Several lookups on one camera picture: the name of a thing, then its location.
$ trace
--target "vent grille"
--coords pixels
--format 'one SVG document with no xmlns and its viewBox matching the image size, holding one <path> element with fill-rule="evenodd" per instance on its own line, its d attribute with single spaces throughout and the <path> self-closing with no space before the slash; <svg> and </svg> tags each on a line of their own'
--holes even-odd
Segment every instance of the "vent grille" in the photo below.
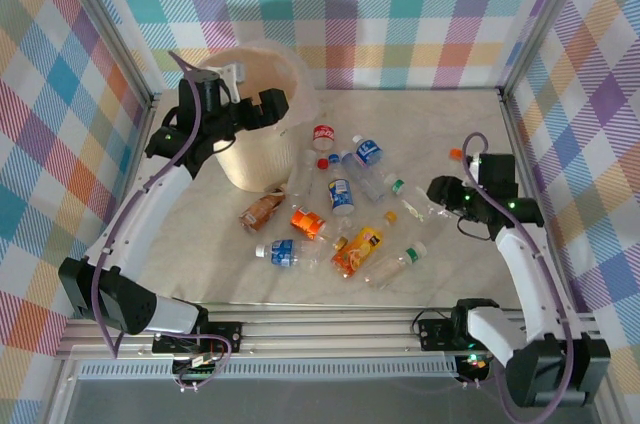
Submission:
<svg viewBox="0 0 640 424">
<path fill-rule="evenodd" d="M 450 376 L 456 373 L 455 358 L 389 359 L 252 359 L 231 362 L 222 375 L 233 378 L 350 378 Z"/>
<path fill-rule="evenodd" d="M 171 359 L 87 360 L 79 379 L 153 379 L 171 376 Z"/>
<path fill-rule="evenodd" d="M 171 360 L 88 360 L 79 379 L 168 378 Z M 349 379 L 373 377 L 443 377 L 457 375 L 454 357 L 360 359 L 248 359 L 230 362 L 221 378 Z"/>
</svg>

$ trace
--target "black bracket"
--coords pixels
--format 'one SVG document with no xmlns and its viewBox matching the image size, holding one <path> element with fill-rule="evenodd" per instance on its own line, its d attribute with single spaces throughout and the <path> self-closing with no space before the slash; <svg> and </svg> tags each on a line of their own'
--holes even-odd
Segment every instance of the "black bracket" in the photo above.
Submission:
<svg viewBox="0 0 640 424">
<path fill-rule="evenodd" d="M 197 329 L 198 334 L 217 334 L 231 343 L 231 353 L 240 351 L 242 343 L 241 322 L 205 322 Z M 160 335 L 151 346 L 153 354 L 173 354 L 174 357 L 192 357 L 206 352 L 226 352 L 225 345 L 213 339 L 186 339 Z"/>
<path fill-rule="evenodd" d="M 479 341 L 461 346 L 451 319 L 420 319 L 418 334 L 423 351 L 469 351 L 469 354 L 487 351 Z"/>
</svg>

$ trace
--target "orange bottle cap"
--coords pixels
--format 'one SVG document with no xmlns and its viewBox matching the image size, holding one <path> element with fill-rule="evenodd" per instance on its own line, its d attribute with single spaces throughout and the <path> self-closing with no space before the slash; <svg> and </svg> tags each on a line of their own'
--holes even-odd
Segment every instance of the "orange bottle cap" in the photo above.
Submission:
<svg viewBox="0 0 640 424">
<path fill-rule="evenodd" d="M 461 161 L 462 159 L 464 159 L 462 149 L 451 149 L 449 151 L 449 159 L 453 159 L 454 161 Z"/>
<path fill-rule="evenodd" d="M 389 221 L 391 224 L 393 224 L 394 222 L 396 222 L 398 220 L 398 216 L 396 215 L 395 212 L 393 211 L 389 211 L 384 215 L 384 218 Z"/>
</svg>

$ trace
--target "yellow label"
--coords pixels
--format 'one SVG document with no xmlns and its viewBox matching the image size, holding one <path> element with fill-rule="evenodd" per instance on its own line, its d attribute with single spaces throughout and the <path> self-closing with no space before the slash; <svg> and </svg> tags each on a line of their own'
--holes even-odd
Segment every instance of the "yellow label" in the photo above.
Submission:
<svg viewBox="0 0 640 424">
<path fill-rule="evenodd" d="M 331 261 L 343 272 L 345 277 L 351 277 L 366 261 L 382 242 L 382 234 L 370 227 L 364 227 L 356 238 L 344 246 Z"/>
</svg>

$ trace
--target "yellow bottle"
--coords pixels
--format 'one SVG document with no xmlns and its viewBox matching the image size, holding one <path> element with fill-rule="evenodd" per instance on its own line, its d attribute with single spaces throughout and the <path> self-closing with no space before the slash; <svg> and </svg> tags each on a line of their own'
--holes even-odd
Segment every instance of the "yellow bottle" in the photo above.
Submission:
<svg viewBox="0 0 640 424">
<path fill-rule="evenodd" d="M 386 229 L 397 220 L 395 213 L 389 211 L 382 221 L 371 227 L 363 227 L 353 241 L 344 246 L 331 262 L 344 277 L 351 277 L 373 252 L 380 247 Z"/>
</svg>

